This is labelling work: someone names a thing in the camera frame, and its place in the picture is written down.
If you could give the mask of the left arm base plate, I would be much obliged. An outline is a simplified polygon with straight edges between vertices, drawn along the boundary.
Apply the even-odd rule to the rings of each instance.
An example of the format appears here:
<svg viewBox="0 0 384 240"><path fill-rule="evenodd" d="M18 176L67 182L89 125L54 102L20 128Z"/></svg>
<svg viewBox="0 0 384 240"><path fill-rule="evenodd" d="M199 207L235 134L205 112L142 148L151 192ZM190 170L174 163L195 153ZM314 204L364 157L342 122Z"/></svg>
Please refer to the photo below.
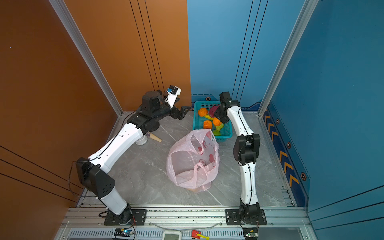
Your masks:
<svg viewBox="0 0 384 240"><path fill-rule="evenodd" d="M147 217L146 209L130 209L123 211L120 215L115 215L111 211L107 212L104 221L105 226L143 226Z"/></svg>

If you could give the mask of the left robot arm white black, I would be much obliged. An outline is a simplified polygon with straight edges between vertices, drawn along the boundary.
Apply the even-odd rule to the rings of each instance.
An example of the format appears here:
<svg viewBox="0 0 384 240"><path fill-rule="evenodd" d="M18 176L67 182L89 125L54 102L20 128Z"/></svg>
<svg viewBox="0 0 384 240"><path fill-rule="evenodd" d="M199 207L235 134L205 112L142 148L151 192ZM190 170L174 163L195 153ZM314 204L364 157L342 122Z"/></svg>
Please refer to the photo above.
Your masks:
<svg viewBox="0 0 384 240"><path fill-rule="evenodd" d="M108 173L131 145L143 140L146 133L159 128L161 119L171 116L182 120L185 117L191 108L175 107L181 91L179 87L171 85L165 92L157 90L145 93L142 104L129 116L116 136L87 159L79 158L76 161L80 183L123 223L131 218L131 207L118 193L116 182Z"/></svg>

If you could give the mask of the pink dragon fruit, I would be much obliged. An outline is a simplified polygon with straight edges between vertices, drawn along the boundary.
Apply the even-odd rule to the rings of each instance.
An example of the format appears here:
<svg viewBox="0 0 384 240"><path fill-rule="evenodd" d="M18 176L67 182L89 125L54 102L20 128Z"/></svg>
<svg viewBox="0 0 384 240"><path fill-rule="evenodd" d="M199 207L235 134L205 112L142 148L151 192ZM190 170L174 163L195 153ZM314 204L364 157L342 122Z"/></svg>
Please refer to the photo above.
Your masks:
<svg viewBox="0 0 384 240"><path fill-rule="evenodd" d="M215 112L216 112L216 110L217 110L219 107L220 107L219 105L214 105L214 106L212 106L212 107L209 109L208 114L209 114L209 116L210 116L211 118L214 118L214 117L215 117Z"/></svg>

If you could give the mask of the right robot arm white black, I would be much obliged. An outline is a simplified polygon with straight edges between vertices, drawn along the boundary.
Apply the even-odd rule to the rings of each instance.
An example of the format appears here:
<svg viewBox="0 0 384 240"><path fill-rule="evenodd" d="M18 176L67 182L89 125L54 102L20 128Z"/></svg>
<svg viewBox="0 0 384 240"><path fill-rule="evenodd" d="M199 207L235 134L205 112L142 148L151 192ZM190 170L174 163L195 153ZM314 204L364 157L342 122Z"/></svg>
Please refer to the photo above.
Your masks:
<svg viewBox="0 0 384 240"><path fill-rule="evenodd" d="M237 100L233 100L229 92L220 94L220 106L214 116L222 123L231 122L235 132L236 141L233 148L235 161L240 166L241 198L239 206L239 221L242 224L256 223L261 208L256 191L256 162L260 153L261 137L247 124L242 108Z"/></svg>

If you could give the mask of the orange tangerine fruit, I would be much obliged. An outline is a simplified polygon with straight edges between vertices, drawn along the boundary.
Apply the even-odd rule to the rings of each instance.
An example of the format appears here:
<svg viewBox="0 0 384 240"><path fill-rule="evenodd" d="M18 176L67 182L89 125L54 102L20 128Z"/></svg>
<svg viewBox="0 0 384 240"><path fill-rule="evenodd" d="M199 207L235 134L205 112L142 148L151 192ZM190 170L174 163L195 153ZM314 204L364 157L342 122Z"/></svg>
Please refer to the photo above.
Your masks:
<svg viewBox="0 0 384 240"><path fill-rule="evenodd" d="M213 128L213 123L210 120L204 121L203 122L203 129L212 129Z"/></svg>

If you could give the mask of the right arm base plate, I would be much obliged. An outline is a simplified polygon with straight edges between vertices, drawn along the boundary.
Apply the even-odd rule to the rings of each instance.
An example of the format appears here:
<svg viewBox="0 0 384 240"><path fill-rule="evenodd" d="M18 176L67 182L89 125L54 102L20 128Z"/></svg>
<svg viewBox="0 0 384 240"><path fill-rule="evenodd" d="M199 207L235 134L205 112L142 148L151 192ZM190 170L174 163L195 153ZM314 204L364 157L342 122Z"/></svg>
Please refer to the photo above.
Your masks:
<svg viewBox="0 0 384 240"><path fill-rule="evenodd" d="M237 225L267 225L265 211L260 209L257 214L241 214L239 209L226 209L226 224L228 226Z"/></svg>

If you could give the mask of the pink plastic bag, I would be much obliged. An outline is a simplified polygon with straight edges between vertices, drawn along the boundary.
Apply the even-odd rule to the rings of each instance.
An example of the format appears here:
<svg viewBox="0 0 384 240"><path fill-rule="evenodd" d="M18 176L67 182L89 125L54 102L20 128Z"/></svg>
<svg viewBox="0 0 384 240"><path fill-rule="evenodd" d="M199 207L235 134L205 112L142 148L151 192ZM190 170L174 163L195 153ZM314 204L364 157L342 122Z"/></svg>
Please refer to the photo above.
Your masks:
<svg viewBox="0 0 384 240"><path fill-rule="evenodd" d="M211 130L193 130L170 149L167 176L177 187L206 191L219 173L219 145Z"/></svg>

